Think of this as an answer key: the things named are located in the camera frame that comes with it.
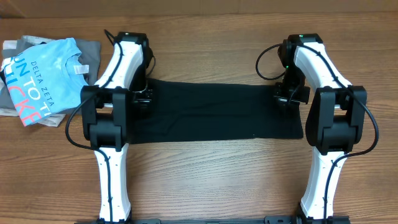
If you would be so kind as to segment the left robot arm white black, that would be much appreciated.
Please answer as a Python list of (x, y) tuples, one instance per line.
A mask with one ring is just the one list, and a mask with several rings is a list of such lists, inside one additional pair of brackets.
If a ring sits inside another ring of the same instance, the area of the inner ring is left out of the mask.
[(81, 91), (81, 115), (100, 176), (101, 208), (96, 222), (130, 223), (126, 157), (134, 98), (147, 88), (146, 69), (153, 52), (143, 33), (120, 32), (111, 40), (114, 52), (106, 70), (93, 86)]

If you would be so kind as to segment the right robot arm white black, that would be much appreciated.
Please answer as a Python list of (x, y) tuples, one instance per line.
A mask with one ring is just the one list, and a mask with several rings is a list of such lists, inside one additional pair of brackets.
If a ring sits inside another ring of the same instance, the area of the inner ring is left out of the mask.
[(349, 223), (333, 214), (340, 172), (359, 143), (367, 100), (364, 87), (345, 79), (328, 58), (318, 34), (293, 34), (279, 45), (285, 67), (274, 98), (285, 108), (311, 103), (305, 135), (312, 147), (307, 188), (292, 223)]

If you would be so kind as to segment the black t-shirt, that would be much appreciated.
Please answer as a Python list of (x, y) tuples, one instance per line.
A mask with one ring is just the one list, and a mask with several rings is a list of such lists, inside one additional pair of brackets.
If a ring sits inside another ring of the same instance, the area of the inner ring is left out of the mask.
[(134, 144), (303, 138), (298, 106), (283, 110), (270, 85), (150, 79), (149, 88), (153, 101), (134, 122)]

